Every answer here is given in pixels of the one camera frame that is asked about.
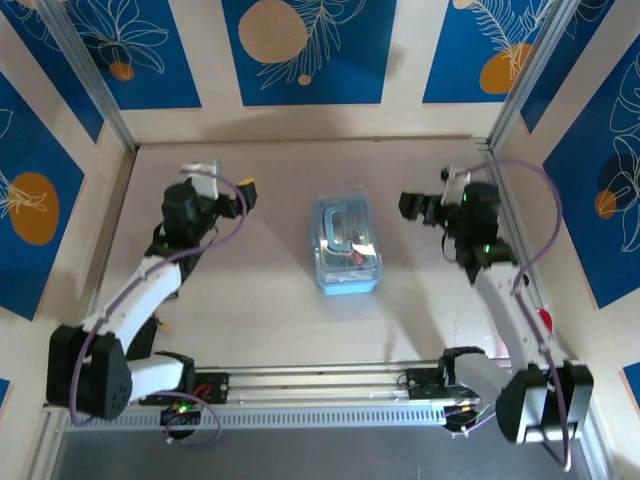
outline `cable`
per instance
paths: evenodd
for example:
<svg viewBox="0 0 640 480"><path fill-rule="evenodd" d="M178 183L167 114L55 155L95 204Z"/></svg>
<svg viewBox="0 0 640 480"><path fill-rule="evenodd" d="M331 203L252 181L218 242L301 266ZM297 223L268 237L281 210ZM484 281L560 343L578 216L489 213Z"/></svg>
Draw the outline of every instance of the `cable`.
<svg viewBox="0 0 640 480"><path fill-rule="evenodd" d="M216 433L209 440L205 440L204 442L200 442L200 443L184 443L180 441L180 442L177 442L176 445L179 445L181 447L187 447L187 448L202 448L202 447L207 447L209 445L212 445L218 441L218 439L220 438L220 434L222 433L222 421L220 420L220 416L216 413L213 407L209 405L207 402L205 402L199 397L196 397L195 395L191 395L188 393L181 393L181 392L161 391L161 392L156 392L155 395L184 398L187 400L191 400L192 402L199 403L200 405L202 405L202 407L207 409L209 413L211 413L214 420L216 421L216 424L218 425L218 428L216 429ZM175 417L173 418L173 420L178 420L179 418L180 417ZM167 438L168 443L173 442L173 438L171 438L171 436L169 435L169 427L173 424L173 420L167 422L167 424L164 427L164 435Z"/></svg>
<svg viewBox="0 0 640 480"><path fill-rule="evenodd" d="M538 328L535 320L531 317L529 310L522 299L522 294L520 291L520 284L524 278L525 272L527 272L538 260L540 260L551 248L554 244L558 235L560 234L560 228L562 227L562 200L560 198L560 192L553 184L553 181L543 168L534 165L533 163L527 162L525 160L515 160L515 159L500 159L495 160L493 162L485 162L480 165L477 165L467 171L459 172L458 175L466 175L467 173L473 173L479 170L484 170L486 168L493 167L495 165L517 165L520 167L527 168L535 173L537 173L547 184L551 193L553 195L553 200L556 204L556 224L553 229L553 233L551 237L545 244L545 246L531 259L529 262L520 267L520 270L516 274L516 278L513 282L512 294L514 295L522 314L524 315L529 327L533 331L534 336L536 337L536 341L538 342L538 346L540 347L540 353L544 356L546 362L549 364L549 371L551 372L551 378L553 379L553 384L556 387L556 398L558 400L558 413L560 416L560 423L562 427L562 445L564 450L564 461L561 461L558 456L553 453L551 448L543 443L545 450L547 450L552 457L558 462L560 466L564 468L565 472L568 472L571 469L571 445L569 441L569 423L567 418L567 405L565 403L564 392L562 391L562 385L560 383L560 375L558 374L558 369L553 363L553 359L551 358L551 353L545 345L544 337Z"/></svg>
<svg viewBox="0 0 640 480"><path fill-rule="evenodd" d="M116 299L111 303L111 305L109 305L105 309L104 315L96 322L96 324L93 326L93 328L87 335L87 338L85 339L84 343L82 344L82 347L80 348L80 352L78 353L78 358L76 359L76 363L73 368L73 373L71 375L71 387L69 389L69 412L71 415L71 421L76 427L82 427L91 421L91 417L86 420L82 420L78 416L78 405L77 405L78 383L80 382L80 372L82 370L82 364L84 363L84 358L87 356L87 350L89 349L89 345L91 345L91 342L93 341L95 336L98 334L98 331L100 330L100 328L102 328L102 326L108 322L111 314L122 304L122 302L131 294L131 292L133 292L136 289L138 285L140 285L143 281L147 279L149 275L153 274L154 272L163 268L164 266L175 262L176 260L180 260L181 258L188 257L191 255L204 253L211 248L219 247L220 245L227 243L229 240L231 240L233 237L236 236L236 234L240 231L240 229L242 228L242 225L244 224L244 220L247 216L248 208L247 208L247 202L244 196L242 195L242 192L238 190L238 188L233 183L231 183L229 180L222 177L221 175L216 175L206 170L197 170L197 169L189 169L189 168L183 168L180 170L180 174L182 175L187 175L189 173L195 173L195 172L197 172L200 175L210 177L222 182L224 185L226 185L235 193L236 197L240 200L240 204L242 206L242 213L240 216L240 220L238 221L234 229L231 231L231 233L221 238L220 240L215 242L211 241L203 247L198 246L198 247L193 247L193 248L183 250L181 252L175 253L165 258L164 260L156 263L155 265L152 265L144 272L144 274L134 279L127 286L127 288L125 288L120 293L120 295L116 297Z"/></svg>

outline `plastic container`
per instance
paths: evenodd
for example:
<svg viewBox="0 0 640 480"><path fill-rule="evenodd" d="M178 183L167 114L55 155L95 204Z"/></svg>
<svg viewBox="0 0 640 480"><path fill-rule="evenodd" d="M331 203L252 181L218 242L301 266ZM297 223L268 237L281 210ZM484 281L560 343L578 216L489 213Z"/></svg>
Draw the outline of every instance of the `plastic container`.
<svg viewBox="0 0 640 480"><path fill-rule="evenodd" d="M312 245L318 284L325 295L370 292L380 280L367 192L353 187L313 201Z"/></svg>

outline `blue panel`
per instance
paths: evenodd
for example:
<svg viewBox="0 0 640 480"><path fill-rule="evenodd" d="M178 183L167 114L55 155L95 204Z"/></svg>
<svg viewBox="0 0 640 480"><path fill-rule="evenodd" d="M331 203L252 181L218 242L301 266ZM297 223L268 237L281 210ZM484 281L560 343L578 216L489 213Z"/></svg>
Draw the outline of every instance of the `blue panel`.
<svg viewBox="0 0 640 480"><path fill-rule="evenodd" d="M627 377L631 392L636 399L636 404L640 408L640 363L634 363L633 365L624 367L622 370Z"/></svg>
<svg viewBox="0 0 640 480"><path fill-rule="evenodd" d="M33 320L84 174L0 75L0 306Z"/></svg>
<svg viewBox="0 0 640 480"><path fill-rule="evenodd" d="M102 116L59 51L38 13L25 7L18 0L0 0L0 10L67 102L89 137L94 142L97 141L104 123Z"/></svg>
<svg viewBox="0 0 640 480"><path fill-rule="evenodd" d="M223 0L245 106L376 104L396 0Z"/></svg>
<svg viewBox="0 0 640 480"><path fill-rule="evenodd" d="M0 410L2 409L2 405L4 404L4 399L9 392L9 380L5 380L4 378L0 378Z"/></svg>
<svg viewBox="0 0 640 480"><path fill-rule="evenodd" d="M544 164L601 308L640 287L639 54L640 37Z"/></svg>
<svg viewBox="0 0 640 480"><path fill-rule="evenodd" d="M552 3L451 0L423 102L504 101Z"/></svg>
<svg viewBox="0 0 640 480"><path fill-rule="evenodd" d="M201 107L168 0L66 6L120 108Z"/></svg>
<svg viewBox="0 0 640 480"><path fill-rule="evenodd" d="M201 107L168 0L64 5L121 109ZM95 141L102 118L42 19L18 0L0 0L0 8Z"/></svg>
<svg viewBox="0 0 640 480"><path fill-rule="evenodd" d="M615 0L583 0L522 107L529 132L547 110Z"/></svg>

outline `metal grate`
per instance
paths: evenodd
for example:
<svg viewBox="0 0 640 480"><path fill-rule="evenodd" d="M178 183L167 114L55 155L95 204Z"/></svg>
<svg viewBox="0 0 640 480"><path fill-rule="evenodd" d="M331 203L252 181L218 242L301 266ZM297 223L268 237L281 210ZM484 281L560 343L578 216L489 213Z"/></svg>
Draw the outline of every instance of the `metal grate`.
<svg viewBox="0 0 640 480"><path fill-rule="evenodd" d="M218 416L225 430L260 428L334 428L444 425L442 407L431 405L394 407L336 407L286 409L221 409ZM159 410L124 412L114 421L92 420L85 427L75 427L68 419L66 431L86 430L155 430L160 427ZM203 413L199 428L215 428L216 421Z"/></svg>

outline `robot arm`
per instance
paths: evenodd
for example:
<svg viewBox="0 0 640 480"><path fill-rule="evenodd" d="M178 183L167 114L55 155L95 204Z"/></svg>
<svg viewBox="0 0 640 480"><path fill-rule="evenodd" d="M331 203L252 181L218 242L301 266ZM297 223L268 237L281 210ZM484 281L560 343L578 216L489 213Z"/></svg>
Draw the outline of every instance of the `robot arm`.
<svg viewBox="0 0 640 480"><path fill-rule="evenodd" d="M476 347L451 348L440 359L438 384L462 384L494 404L500 430L513 443L562 440L556 393L561 388L569 436L579 437L593 378L560 348L530 299L514 293L519 268L509 245L498 238L497 187L471 183L468 173L454 168L443 170L441 178L446 182L443 195L405 192L400 212L408 220L422 215L424 225L438 225L454 239L456 263L486 304L509 351L512 371L498 367ZM560 385L552 381L553 367Z"/></svg>
<svg viewBox="0 0 640 480"><path fill-rule="evenodd" d="M215 164L190 165L189 170L191 178L165 190L163 223L154 230L153 242L136 272L107 303L110 310L98 310L80 326L63 325L52 334L47 374L47 400L51 404L69 406L73 369L81 347L89 332L107 316L108 321L102 323L89 346L90 360L82 366L78 410L111 420L129 402L141 397L161 390L193 390L193 359L170 352L130 361L127 357L138 333L156 308L188 278L201 253L170 261L172 256L199 247L219 217L235 218L242 212L239 198L219 194L215 179L198 174L204 170L215 175ZM249 211L257 199L253 181L236 188Z"/></svg>

